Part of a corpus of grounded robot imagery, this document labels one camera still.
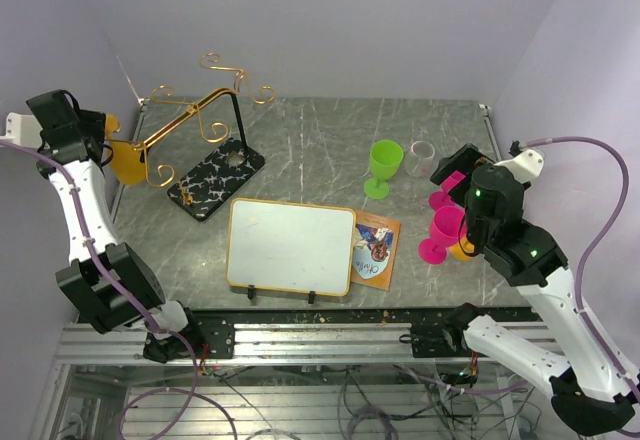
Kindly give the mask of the orange Othello book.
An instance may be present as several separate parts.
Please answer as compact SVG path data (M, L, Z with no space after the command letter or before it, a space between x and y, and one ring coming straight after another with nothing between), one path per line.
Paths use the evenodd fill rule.
M401 223L361 210L355 215L350 281L389 291Z

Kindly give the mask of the pink wine glass back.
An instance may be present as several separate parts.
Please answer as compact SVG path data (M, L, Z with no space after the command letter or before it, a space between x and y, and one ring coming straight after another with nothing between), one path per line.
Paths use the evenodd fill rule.
M445 261L448 248L466 234L465 212L455 206L437 209L429 227L429 236L418 247L420 258L428 264Z

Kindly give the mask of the yellow wine glass front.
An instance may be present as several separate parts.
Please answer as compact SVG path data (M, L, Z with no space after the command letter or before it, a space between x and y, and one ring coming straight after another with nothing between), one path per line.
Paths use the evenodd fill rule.
M120 131L118 119L111 114L106 115L105 138L113 152L109 163L117 180L123 185L141 183L146 177L145 163L140 160L140 152L133 148L129 141L116 139L114 135Z

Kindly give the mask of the pink wine glass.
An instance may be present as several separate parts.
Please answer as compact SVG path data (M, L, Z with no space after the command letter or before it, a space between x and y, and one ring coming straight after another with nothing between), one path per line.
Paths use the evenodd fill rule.
M459 171L453 172L440 185L440 189L429 196L428 204L433 211L437 211L443 207L455 206L456 203L450 196L450 191L458 185L465 175Z
M455 206L437 209L429 227L429 236L418 247L420 258L428 264L445 261L448 248L466 234L465 212Z

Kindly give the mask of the yellow wine glass back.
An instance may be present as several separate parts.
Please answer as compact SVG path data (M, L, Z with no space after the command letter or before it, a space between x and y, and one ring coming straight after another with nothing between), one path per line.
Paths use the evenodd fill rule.
M448 248L448 251L460 261L469 261L475 256L475 247L466 235L461 236L454 245Z

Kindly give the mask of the green wine glass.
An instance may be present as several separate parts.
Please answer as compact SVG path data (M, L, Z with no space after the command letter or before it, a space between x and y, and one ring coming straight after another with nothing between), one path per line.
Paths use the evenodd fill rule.
M394 141L380 140L372 145L369 154L370 177L363 186L367 197L381 200L388 196L388 180L396 174L403 158L403 148Z

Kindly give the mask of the aluminium mounting rail frame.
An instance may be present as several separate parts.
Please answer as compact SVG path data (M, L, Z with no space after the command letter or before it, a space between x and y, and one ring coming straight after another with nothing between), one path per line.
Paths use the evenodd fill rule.
M142 355L145 333L62 334L39 439L570 439L542 392L450 350L441 309L205 311L212 348Z

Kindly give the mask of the clear wine glass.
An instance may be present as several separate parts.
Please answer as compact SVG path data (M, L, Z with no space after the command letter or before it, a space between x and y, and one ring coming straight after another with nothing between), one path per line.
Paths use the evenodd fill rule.
M411 177L426 176L435 157L434 146L427 141L415 141L404 157L404 168Z

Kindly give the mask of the yellow wine glass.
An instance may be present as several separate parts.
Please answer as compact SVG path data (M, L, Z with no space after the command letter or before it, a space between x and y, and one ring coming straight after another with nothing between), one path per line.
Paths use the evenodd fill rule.
M448 248L448 251L460 261L469 261L475 256L475 247L466 235L461 236L454 245Z
M114 135L120 131L118 119L111 114L106 115L105 138L113 152L109 163L117 180L123 185L141 183L146 177L145 163L140 160L140 152L133 148L129 141L116 139Z

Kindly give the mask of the whiteboard with yellow frame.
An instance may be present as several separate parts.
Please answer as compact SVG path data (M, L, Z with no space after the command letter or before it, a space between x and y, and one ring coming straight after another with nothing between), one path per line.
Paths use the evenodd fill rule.
M228 227L230 286L343 297L350 288L350 208L237 198Z

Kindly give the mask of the pink wine glass front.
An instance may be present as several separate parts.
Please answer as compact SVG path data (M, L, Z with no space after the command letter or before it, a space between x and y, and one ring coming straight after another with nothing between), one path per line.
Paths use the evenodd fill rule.
M443 207L455 206L456 203L450 196L450 191L458 185L465 175L459 171L453 172L440 185L440 189L429 196L428 204L433 211L437 211Z

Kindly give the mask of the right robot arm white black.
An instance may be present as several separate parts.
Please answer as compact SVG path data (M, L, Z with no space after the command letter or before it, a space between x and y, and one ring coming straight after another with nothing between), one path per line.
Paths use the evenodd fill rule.
M505 329L472 304L454 309L440 335L459 356L488 356L543 393L582 436L623 433L639 404L639 369L616 346L582 295L584 269L571 269L554 237L524 218L526 189L542 172L541 141L513 143L511 159L495 162L473 144L439 160L430 180L462 178L452 190L464 210L455 233L528 301L562 352L556 355Z

